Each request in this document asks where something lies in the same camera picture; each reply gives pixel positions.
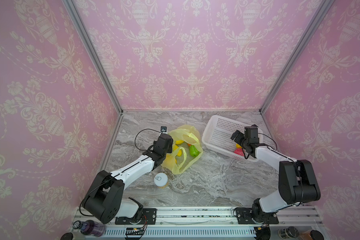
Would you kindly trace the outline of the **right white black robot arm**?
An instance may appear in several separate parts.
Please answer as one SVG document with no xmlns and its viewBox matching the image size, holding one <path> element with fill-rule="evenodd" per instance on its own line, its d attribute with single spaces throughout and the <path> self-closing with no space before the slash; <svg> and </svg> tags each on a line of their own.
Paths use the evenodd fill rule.
<svg viewBox="0 0 360 240">
<path fill-rule="evenodd" d="M 245 157 L 263 161 L 278 171 L 278 189 L 272 194 L 254 200 L 251 217 L 255 223 L 268 224 L 277 212 L 293 205 L 318 201 L 320 187 L 313 165 L 308 160 L 296 160 L 278 152 L 268 144 L 260 143 L 258 126 L 235 131 L 231 140 L 242 148 Z"/>
</svg>

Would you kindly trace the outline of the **red lychee fruit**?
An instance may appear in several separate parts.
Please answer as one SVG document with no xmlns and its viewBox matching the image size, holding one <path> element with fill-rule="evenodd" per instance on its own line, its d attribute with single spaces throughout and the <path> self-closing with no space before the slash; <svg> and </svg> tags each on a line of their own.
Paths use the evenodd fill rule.
<svg viewBox="0 0 360 240">
<path fill-rule="evenodd" d="M 239 156 L 242 156 L 242 157 L 245 156 L 242 148 L 236 148 L 236 150 L 234 151 L 234 153 L 237 154 L 237 155 L 239 155 Z"/>
</svg>

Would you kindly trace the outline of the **yellow-green plastic bag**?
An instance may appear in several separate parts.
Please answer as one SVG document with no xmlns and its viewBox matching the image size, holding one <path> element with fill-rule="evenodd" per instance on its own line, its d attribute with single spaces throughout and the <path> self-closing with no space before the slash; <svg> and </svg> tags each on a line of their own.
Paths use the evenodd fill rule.
<svg viewBox="0 0 360 240">
<path fill-rule="evenodd" d="M 181 157 L 177 157 L 174 151 L 172 151 L 171 154 L 167 154 L 166 159 L 162 163 L 162 167 L 168 169 L 174 175 L 180 175 L 197 162 L 203 155 L 204 151 L 201 146 L 201 136 L 199 131 L 190 125 L 182 125 L 177 129 L 170 131 L 169 135 L 174 140 L 173 145 L 177 140 L 185 142 L 183 144 L 184 151 Z M 194 145 L 197 150 L 200 151 L 200 154 L 196 158 L 193 158 L 190 155 L 190 145 Z"/>
</svg>

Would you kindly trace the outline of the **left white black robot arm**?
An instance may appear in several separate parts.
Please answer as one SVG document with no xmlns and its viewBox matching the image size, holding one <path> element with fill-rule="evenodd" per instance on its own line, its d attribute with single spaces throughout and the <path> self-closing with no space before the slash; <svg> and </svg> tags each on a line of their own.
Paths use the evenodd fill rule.
<svg viewBox="0 0 360 240">
<path fill-rule="evenodd" d="M 144 206 L 132 198 L 124 199 L 124 190 L 160 166 L 167 154 L 172 153 L 173 143 L 170 135 L 162 133 L 134 162 L 110 173 L 105 170 L 97 173 L 79 208 L 87 210 L 103 224 L 114 218 L 139 222 Z"/>
</svg>

